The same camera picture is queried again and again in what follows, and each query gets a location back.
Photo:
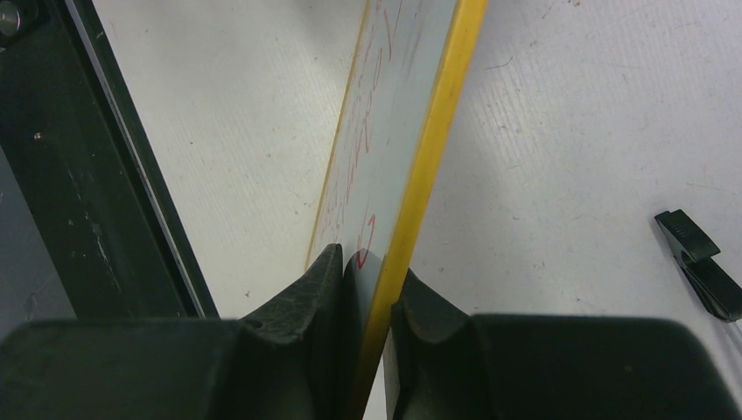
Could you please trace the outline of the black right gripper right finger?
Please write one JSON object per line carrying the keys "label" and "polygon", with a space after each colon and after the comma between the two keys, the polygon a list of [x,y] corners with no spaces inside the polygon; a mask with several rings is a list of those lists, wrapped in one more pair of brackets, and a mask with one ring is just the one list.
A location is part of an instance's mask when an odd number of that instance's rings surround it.
{"label": "black right gripper right finger", "polygon": [[469,315],[409,273],[384,353],[391,419],[738,419],[666,319]]}

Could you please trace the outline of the yellow framed whiteboard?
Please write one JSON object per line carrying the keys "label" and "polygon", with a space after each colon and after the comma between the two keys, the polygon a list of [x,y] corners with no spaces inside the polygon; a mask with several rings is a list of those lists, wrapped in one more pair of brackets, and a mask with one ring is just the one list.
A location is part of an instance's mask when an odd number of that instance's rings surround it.
{"label": "yellow framed whiteboard", "polygon": [[484,1],[364,6],[307,252],[343,253],[333,419],[366,410],[486,10]]}

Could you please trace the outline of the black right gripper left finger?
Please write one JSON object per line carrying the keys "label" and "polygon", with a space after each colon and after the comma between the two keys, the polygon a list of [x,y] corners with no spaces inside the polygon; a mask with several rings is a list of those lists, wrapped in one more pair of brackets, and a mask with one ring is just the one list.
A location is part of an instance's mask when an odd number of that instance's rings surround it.
{"label": "black right gripper left finger", "polygon": [[240,319],[46,321],[1,345],[4,419],[331,419],[341,246]]}

